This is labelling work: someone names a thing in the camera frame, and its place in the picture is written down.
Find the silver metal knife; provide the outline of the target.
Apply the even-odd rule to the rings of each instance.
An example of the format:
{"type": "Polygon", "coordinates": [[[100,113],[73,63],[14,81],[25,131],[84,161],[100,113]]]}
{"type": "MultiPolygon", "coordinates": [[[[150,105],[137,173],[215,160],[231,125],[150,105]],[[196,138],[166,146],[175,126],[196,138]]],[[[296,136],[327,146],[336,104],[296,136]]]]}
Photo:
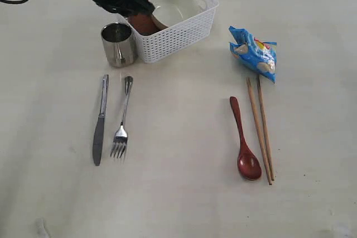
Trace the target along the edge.
{"type": "Polygon", "coordinates": [[[93,136],[92,155],[95,166],[100,165],[104,139],[105,113],[107,108],[109,75],[105,74],[102,79],[102,94],[100,100],[100,111],[93,136]]]}

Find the brown wooden spoon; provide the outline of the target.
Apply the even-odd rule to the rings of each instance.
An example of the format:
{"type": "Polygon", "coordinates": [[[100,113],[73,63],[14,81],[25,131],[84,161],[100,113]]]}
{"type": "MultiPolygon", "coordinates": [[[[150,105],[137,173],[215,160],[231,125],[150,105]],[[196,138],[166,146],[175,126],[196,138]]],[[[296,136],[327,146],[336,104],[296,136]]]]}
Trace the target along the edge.
{"type": "Polygon", "coordinates": [[[235,117],[240,138],[240,150],[237,159],[238,171],[240,175],[247,180],[258,180],[262,175],[262,169],[256,156],[249,149],[245,141],[238,99],[234,96],[231,96],[229,101],[235,117]]]}

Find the white ceramic bowl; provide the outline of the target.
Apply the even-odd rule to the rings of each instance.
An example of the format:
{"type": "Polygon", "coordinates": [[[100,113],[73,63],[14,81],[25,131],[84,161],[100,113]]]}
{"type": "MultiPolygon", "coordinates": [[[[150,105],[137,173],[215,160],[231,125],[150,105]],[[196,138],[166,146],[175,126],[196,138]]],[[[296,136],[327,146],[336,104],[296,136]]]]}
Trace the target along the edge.
{"type": "Polygon", "coordinates": [[[149,0],[155,7],[151,18],[161,30],[200,14],[203,9],[196,0],[149,0]]]}

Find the blue Lay's chips bag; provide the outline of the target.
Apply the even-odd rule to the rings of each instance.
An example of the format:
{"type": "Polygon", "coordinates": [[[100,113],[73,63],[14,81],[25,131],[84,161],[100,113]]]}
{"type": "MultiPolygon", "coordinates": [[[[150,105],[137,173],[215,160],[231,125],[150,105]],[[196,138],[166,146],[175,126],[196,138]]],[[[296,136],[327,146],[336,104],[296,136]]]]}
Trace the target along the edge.
{"type": "Polygon", "coordinates": [[[277,42],[262,42],[245,28],[229,27],[235,43],[230,42],[230,52],[243,65],[276,83],[277,42]]]}

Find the shiny steel cup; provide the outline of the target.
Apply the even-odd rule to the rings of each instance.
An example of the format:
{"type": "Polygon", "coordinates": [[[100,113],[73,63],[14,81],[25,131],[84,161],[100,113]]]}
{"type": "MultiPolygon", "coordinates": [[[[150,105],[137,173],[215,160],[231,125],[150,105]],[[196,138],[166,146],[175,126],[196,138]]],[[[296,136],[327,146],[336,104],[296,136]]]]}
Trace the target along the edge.
{"type": "Polygon", "coordinates": [[[136,41],[132,28],[125,23],[110,23],[101,31],[104,52],[112,67],[121,68],[133,64],[137,57],[136,41]]]}

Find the silver metal fork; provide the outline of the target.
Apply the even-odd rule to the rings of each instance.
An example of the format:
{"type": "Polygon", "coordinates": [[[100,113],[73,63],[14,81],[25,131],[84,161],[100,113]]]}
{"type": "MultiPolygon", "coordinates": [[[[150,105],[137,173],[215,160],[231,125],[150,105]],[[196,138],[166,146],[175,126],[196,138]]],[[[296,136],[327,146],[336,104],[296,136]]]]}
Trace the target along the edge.
{"type": "Polygon", "coordinates": [[[128,145],[128,133],[125,130],[125,122],[126,122],[128,102],[131,94],[132,85],[133,85],[133,77],[126,76],[124,79],[125,98],[124,98],[122,118],[118,130],[115,132],[113,138],[113,146],[110,151],[110,156],[116,159],[122,158],[123,154],[126,152],[127,145],[128,145]]]}

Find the white perforated plastic basket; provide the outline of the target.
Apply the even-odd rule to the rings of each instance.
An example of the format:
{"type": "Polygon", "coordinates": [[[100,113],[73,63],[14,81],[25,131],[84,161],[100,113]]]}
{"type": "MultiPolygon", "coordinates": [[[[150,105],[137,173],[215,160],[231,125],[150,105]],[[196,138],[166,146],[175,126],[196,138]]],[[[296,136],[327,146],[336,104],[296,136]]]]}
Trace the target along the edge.
{"type": "Polygon", "coordinates": [[[145,63],[152,64],[172,55],[210,34],[218,0],[196,0],[203,11],[181,23],[149,36],[138,33],[128,18],[117,15],[119,22],[127,23],[133,31],[137,53],[145,63]]]}

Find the brown wooden bowl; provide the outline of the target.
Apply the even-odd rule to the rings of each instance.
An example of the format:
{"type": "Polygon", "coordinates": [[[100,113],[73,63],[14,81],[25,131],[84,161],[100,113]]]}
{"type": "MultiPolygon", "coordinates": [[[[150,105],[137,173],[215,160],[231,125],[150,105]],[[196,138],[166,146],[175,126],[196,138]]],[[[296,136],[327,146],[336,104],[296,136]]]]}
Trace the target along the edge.
{"type": "Polygon", "coordinates": [[[149,36],[160,31],[160,29],[154,24],[151,16],[146,14],[139,13],[137,15],[129,16],[128,22],[143,36],[149,36]]]}

